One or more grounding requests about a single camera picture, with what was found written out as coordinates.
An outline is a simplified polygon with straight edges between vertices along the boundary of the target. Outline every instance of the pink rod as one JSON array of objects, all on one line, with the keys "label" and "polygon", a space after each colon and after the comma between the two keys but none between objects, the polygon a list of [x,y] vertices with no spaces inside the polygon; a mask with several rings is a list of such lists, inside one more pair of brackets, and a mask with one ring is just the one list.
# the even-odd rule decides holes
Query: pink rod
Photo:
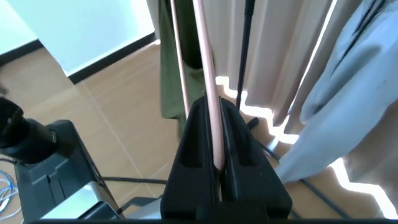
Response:
[{"label": "pink rod", "polygon": [[182,98],[184,100],[185,119],[188,119],[189,101],[188,101],[188,93],[187,93],[187,83],[185,82],[184,65],[183,65],[181,45],[180,45],[180,35],[178,34],[177,13],[175,10],[175,1],[174,0],[171,0],[171,6],[172,6],[175,46],[177,47],[178,68],[180,69]]},{"label": "pink rod", "polygon": [[193,9],[195,11],[195,20],[198,29],[203,72],[205,74],[205,84],[210,114],[211,137],[213,140],[214,165],[218,170],[222,170],[224,167],[224,144],[220,99],[217,94],[215,69],[206,28],[203,0],[193,0]]}]

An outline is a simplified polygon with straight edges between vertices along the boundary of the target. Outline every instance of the floor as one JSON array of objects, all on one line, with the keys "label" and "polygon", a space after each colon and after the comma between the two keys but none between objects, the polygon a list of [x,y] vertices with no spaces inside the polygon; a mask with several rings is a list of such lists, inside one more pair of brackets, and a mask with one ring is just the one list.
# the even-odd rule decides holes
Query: floor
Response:
[{"label": "floor", "polygon": [[[44,124],[56,119],[73,121],[103,176],[169,176],[178,146],[177,124],[160,115],[158,45],[147,46],[77,85],[40,49],[0,68],[0,81],[10,89],[7,97],[24,109],[26,117]],[[270,140],[265,122],[262,119],[253,131],[264,143]],[[289,147],[278,143],[276,151],[283,153]],[[9,164],[0,164],[0,170],[14,175]],[[344,189],[330,168],[308,181],[354,218],[382,217],[371,195]],[[158,197],[164,191],[163,185],[107,184],[119,205],[135,196]],[[286,189],[301,217],[339,218],[302,183],[286,185]],[[7,211],[19,207],[19,201],[13,200]],[[5,223],[21,220],[20,212]]]}]

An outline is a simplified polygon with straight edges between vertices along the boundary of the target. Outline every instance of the hanging clothes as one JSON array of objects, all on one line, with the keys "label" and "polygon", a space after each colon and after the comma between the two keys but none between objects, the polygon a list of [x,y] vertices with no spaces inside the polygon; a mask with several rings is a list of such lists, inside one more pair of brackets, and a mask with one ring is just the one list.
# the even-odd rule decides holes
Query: hanging clothes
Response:
[{"label": "hanging clothes", "polygon": [[363,1],[346,23],[302,106],[306,126],[275,169],[283,183],[345,156],[398,98],[397,21],[398,1],[378,0]]},{"label": "hanging clothes", "polygon": [[[205,91],[195,15],[192,1],[176,0],[175,7],[188,100],[192,105]],[[161,110],[164,118],[178,120],[181,136],[186,118],[173,29],[176,28],[173,27],[170,1],[159,0]]]}]

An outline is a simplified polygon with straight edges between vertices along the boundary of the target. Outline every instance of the black baseboard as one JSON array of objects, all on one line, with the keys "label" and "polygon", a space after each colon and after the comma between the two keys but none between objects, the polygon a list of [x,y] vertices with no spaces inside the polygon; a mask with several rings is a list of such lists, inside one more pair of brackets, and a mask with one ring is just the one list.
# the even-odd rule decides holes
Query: black baseboard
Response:
[{"label": "black baseboard", "polygon": [[129,54],[145,47],[146,45],[152,43],[155,40],[156,40],[156,36],[155,36],[155,33],[153,32],[153,33],[123,47],[122,49],[120,49],[114,53],[111,53],[110,55],[89,65],[88,67],[85,67],[84,69],[70,75],[69,79],[72,81],[73,84],[77,84],[80,81],[83,81],[84,79],[101,71],[102,69],[112,65],[113,63],[117,62],[118,60],[121,60],[122,58],[128,56]]},{"label": "black baseboard", "polygon": [[15,59],[19,59],[35,50],[41,49],[43,47],[39,40],[34,40],[28,44],[18,47],[17,49],[11,50],[7,53],[0,55],[0,66],[3,66]]}]

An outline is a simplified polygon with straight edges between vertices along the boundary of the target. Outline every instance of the white wall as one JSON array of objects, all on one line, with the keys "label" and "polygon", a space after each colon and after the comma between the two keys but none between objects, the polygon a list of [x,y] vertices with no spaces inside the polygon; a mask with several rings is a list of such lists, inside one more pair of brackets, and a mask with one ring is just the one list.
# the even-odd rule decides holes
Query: white wall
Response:
[{"label": "white wall", "polygon": [[69,76],[154,31],[145,0],[8,0]]},{"label": "white wall", "polygon": [[36,39],[7,1],[0,0],[0,55]]}]

